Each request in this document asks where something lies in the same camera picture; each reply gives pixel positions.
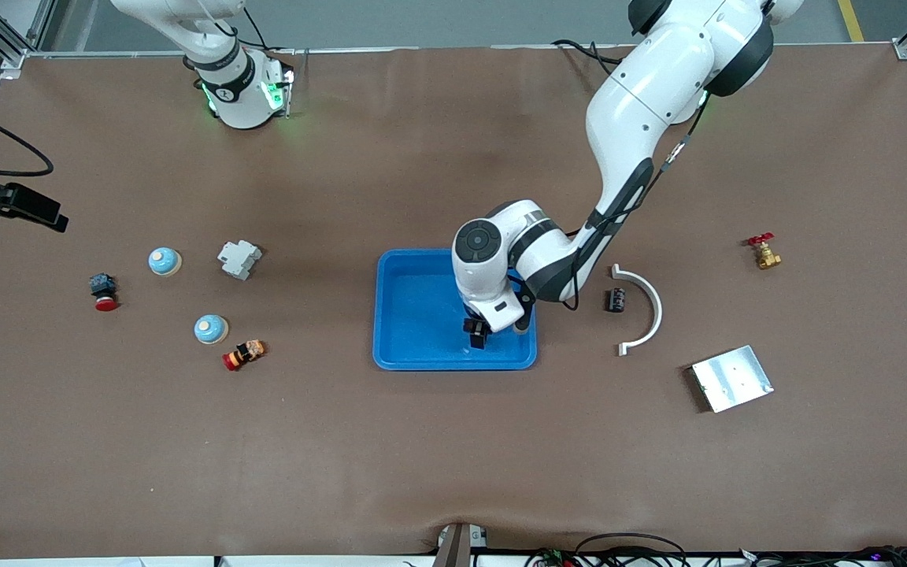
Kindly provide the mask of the blue round bell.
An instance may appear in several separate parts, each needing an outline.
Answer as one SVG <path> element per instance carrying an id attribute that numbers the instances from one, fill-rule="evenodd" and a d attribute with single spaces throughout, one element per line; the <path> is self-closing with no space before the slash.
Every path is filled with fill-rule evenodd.
<path id="1" fill-rule="evenodd" d="M 150 252 L 147 264 L 156 276 L 167 277 L 179 271 L 183 259 L 176 249 L 162 246 Z"/>
<path id="2" fill-rule="evenodd" d="M 206 313 L 195 321 L 192 326 L 192 334 L 199 343 L 217 344 L 228 336 L 229 323 L 216 313 Z"/>

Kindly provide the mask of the blue plastic tray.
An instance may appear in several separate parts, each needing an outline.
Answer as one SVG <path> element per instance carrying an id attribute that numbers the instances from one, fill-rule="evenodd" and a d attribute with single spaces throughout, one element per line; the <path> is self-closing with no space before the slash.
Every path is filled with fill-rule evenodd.
<path id="1" fill-rule="evenodd" d="M 519 371 L 539 358 L 536 327 L 469 346 L 450 249 L 391 249 L 379 258 L 373 359 L 388 371 Z"/>

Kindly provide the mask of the red mushroom button black base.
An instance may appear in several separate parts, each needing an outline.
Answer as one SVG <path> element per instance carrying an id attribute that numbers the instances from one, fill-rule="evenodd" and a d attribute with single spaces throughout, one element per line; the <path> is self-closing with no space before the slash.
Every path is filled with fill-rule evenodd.
<path id="1" fill-rule="evenodd" d="M 117 284 L 108 273 L 98 273 L 89 280 L 91 295 L 93 295 L 94 308 L 100 312 L 111 312 L 119 308 L 117 301 Z"/>

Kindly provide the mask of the metal table clamp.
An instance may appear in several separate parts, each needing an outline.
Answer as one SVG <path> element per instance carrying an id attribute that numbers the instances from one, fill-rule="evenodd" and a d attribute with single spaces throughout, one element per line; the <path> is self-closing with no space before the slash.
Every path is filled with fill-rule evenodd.
<path id="1" fill-rule="evenodd" d="M 440 532 L 438 543 L 432 567 L 481 567 L 488 531 L 477 524 L 449 524 Z"/>

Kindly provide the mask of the white circuit breaker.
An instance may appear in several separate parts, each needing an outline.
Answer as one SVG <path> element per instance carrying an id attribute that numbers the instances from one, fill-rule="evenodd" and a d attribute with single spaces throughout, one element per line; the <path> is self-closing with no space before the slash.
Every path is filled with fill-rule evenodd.
<path id="1" fill-rule="evenodd" d="M 217 260 L 220 262 L 220 268 L 224 273 L 233 276 L 234 279 L 245 281 L 249 279 L 251 269 L 260 258 L 263 252 L 259 246 L 239 240 L 238 242 L 226 242 Z"/>

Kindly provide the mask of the red button orange body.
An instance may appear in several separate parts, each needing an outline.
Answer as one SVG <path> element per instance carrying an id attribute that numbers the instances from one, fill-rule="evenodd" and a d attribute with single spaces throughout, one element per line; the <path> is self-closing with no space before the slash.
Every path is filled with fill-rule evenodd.
<path id="1" fill-rule="evenodd" d="M 222 362 L 230 371 L 238 371 L 250 362 L 263 358 L 267 349 L 264 342 L 254 339 L 238 344 L 234 350 L 224 353 Z"/>

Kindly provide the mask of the silver metal plate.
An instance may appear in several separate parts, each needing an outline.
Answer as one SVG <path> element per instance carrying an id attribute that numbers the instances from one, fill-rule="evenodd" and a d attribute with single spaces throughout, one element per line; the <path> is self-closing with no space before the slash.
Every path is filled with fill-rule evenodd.
<path id="1" fill-rule="evenodd" d="M 690 373 L 714 413 L 756 401 L 774 391 L 750 345 L 691 364 Z"/>

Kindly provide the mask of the white curved bracket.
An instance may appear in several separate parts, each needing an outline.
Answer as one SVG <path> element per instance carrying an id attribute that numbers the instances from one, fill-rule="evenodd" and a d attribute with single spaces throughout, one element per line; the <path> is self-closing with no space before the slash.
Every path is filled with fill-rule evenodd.
<path id="1" fill-rule="evenodd" d="M 658 293 L 657 288 L 652 285 L 648 279 L 637 274 L 636 272 L 628 272 L 625 269 L 622 269 L 618 263 L 611 268 L 611 277 L 613 280 L 622 280 L 629 281 L 629 283 L 634 284 L 636 287 L 639 287 L 641 291 L 648 298 L 650 305 L 652 306 L 652 322 L 650 327 L 648 327 L 646 333 L 640 338 L 634 339 L 632 341 L 627 341 L 619 343 L 616 346 L 616 355 L 619 358 L 625 358 L 625 356 L 631 353 L 631 350 L 649 342 L 659 331 L 662 319 L 663 319 L 663 305 L 661 295 Z"/>

